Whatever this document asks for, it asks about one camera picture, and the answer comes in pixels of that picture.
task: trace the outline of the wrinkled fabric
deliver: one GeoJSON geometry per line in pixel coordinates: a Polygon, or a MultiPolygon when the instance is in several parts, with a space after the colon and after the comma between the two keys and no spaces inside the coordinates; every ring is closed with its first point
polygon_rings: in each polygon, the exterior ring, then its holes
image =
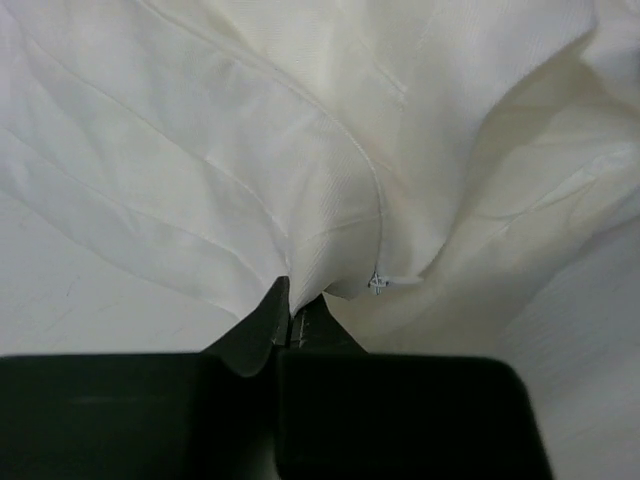
{"type": "MultiPolygon", "coordinates": [[[[518,331],[637,247],[603,240],[640,214],[637,0],[3,0],[0,29],[0,188],[74,241],[238,319],[288,275],[372,350],[499,356],[543,425],[582,401],[540,393],[518,331]]],[[[592,395],[554,464],[629,478],[588,466],[638,420],[578,460],[592,395]]]]}

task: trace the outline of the black plastic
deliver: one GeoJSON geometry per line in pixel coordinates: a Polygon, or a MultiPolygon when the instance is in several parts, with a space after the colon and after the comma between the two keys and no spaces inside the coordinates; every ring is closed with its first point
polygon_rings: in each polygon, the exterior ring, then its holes
{"type": "Polygon", "coordinates": [[[2,359],[0,479],[551,478],[510,368],[366,354],[287,294],[198,354],[2,359]]]}

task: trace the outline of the seam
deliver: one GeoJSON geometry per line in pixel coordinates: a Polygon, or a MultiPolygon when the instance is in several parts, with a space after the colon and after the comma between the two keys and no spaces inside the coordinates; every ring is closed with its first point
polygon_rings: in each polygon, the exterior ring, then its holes
{"type": "MultiPolygon", "coordinates": [[[[415,87],[415,75],[416,75],[416,69],[419,66],[419,60],[420,60],[420,54],[424,48],[424,43],[427,41],[428,36],[431,34],[431,25],[433,24],[433,22],[435,21],[435,19],[437,17],[439,17],[442,14],[443,11],[443,7],[442,7],[442,2],[440,0],[435,0],[435,3],[433,5],[433,8],[431,10],[431,12],[429,13],[429,18],[426,20],[425,22],[425,26],[423,28],[423,31],[420,33],[420,36],[418,38],[418,41],[415,45],[414,48],[414,52],[412,55],[412,66],[410,71],[407,74],[407,86],[405,88],[405,92],[403,95],[403,100],[404,100],[404,104],[407,104],[407,94],[409,92],[409,90],[412,87],[415,87]]],[[[403,110],[402,112],[402,118],[400,120],[400,124],[398,129],[395,132],[394,135],[394,140],[393,140],[393,145],[395,146],[395,148],[397,148],[398,145],[398,139],[400,138],[400,134],[403,130],[403,126],[406,123],[406,111],[403,110]]],[[[383,164],[383,167],[388,170],[394,177],[396,176],[394,174],[394,172],[387,167],[386,165],[383,164]]],[[[383,230],[382,228],[380,229],[380,248],[378,250],[378,261],[376,262],[376,270],[374,271],[374,276],[372,278],[376,279],[379,275],[387,275],[388,272],[385,271],[381,271],[381,265],[382,263],[384,263],[385,258],[383,258],[383,255],[385,257],[390,256],[390,254],[386,251],[383,251],[383,246],[387,244],[387,231],[383,230]]]]}
{"type": "MultiPolygon", "coordinates": [[[[365,162],[376,186],[376,197],[377,197],[376,200],[378,204],[378,216],[380,218],[380,235],[378,239],[378,254],[376,258],[376,270],[377,270],[378,264],[380,261],[380,252],[382,250],[382,243],[383,243],[384,229],[385,229],[384,212],[386,210],[386,206],[384,205],[384,195],[382,192],[382,185],[381,185],[380,179],[378,178],[375,167],[373,166],[374,161],[372,160],[371,157],[369,157],[369,155],[367,155],[362,145],[360,145],[360,143],[358,143],[358,141],[353,137],[353,135],[351,135],[349,130],[336,117],[334,117],[331,113],[329,113],[316,99],[314,99],[307,92],[305,92],[304,90],[299,88],[297,85],[295,85],[290,79],[288,79],[284,74],[282,74],[279,70],[274,68],[272,65],[265,64],[264,62],[255,58],[255,56],[250,55],[246,51],[242,51],[238,48],[232,47],[228,40],[226,42],[222,42],[221,39],[219,39],[218,41],[213,41],[206,37],[203,38],[201,35],[198,35],[195,32],[192,32],[191,30],[189,30],[187,27],[185,27],[181,22],[179,22],[175,18],[172,18],[170,15],[167,15],[166,13],[161,12],[157,7],[150,5],[147,0],[136,0],[136,1],[142,4],[144,7],[146,7],[149,11],[153,12],[158,17],[163,19],[165,22],[172,25],[174,28],[178,28],[186,32],[190,36],[197,38],[200,41],[203,41],[209,45],[212,45],[217,50],[224,52],[226,55],[228,55],[232,61],[239,63],[245,68],[258,72],[259,74],[267,78],[270,78],[273,81],[277,82],[279,85],[285,87],[288,91],[295,94],[298,98],[300,98],[310,106],[315,107],[317,110],[319,110],[323,115],[325,115],[325,117],[330,121],[331,124],[337,127],[338,130],[340,130],[343,133],[343,135],[345,135],[345,137],[356,148],[356,150],[360,154],[361,159],[365,162]]],[[[386,168],[386,166],[380,162],[375,162],[375,163],[386,168]]]]}

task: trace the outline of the white cloth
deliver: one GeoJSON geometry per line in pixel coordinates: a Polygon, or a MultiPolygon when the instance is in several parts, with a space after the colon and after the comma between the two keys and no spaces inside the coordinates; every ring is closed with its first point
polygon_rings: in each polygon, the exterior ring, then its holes
{"type": "MultiPolygon", "coordinates": [[[[598,243],[640,214],[637,0],[3,0],[0,29],[0,188],[238,319],[289,275],[294,310],[352,299],[331,307],[372,349],[527,381],[538,360],[501,342],[534,294],[638,246],[598,243]]],[[[579,458],[590,412],[561,478],[629,478],[579,458]]]]}

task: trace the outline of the black object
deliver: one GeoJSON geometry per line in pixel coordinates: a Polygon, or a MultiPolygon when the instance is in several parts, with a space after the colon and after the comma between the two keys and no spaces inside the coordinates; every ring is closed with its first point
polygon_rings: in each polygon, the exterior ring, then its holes
{"type": "Polygon", "coordinates": [[[552,478],[509,367],[366,354],[287,297],[199,354],[1,360],[0,479],[552,478]]]}

